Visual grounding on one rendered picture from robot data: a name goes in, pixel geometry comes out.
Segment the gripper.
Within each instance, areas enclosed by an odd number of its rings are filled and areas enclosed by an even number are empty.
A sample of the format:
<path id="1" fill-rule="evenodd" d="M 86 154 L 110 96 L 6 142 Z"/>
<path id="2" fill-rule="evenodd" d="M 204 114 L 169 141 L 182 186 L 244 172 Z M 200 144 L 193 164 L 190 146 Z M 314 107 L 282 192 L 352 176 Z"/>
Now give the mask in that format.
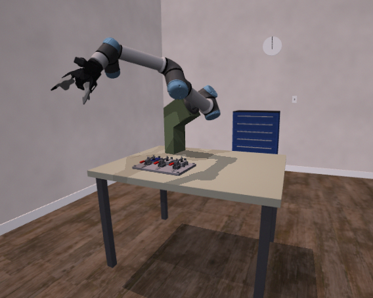
<path id="1" fill-rule="evenodd" d="M 101 76 L 101 71 L 103 70 L 103 67 L 99 61 L 90 58 L 88 62 L 98 67 L 97 72 L 93 72 L 87 68 L 80 68 L 69 72 L 51 88 L 51 91 L 57 89 L 59 86 L 66 91 L 70 88 L 70 85 L 76 81 L 75 84 L 78 89 L 84 90 L 83 104 L 85 104 L 87 98 L 90 100 L 89 94 L 92 93 L 97 86 L 97 79 Z"/>

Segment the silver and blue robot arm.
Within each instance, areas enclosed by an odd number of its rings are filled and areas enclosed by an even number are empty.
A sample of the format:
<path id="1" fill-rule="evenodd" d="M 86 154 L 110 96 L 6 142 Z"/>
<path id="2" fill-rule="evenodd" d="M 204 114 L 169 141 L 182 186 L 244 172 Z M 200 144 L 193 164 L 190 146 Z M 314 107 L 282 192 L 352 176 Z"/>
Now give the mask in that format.
<path id="1" fill-rule="evenodd" d="M 180 65 L 166 57 L 160 58 L 120 45 L 114 38 L 108 37 L 91 58 L 101 63 L 106 76 L 111 79 L 120 75 L 118 59 L 157 70 L 165 76 L 170 97 L 176 100 L 184 99 L 185 106 L 189 112 L 196 114 L 200 111 L 205 115 L 206 120 L 216 119 L 221 114 L 215 99 L 217 98 L 217 93 L 214 88 L 206 85 L 196 91 L 192 88 L 191 83 L 185 79 Z M 85 66 L 93 72 L 97 72 L 98 69 L 97 66 L 84 58 L 75 57 L 74 63 L 80 67 Z"/>

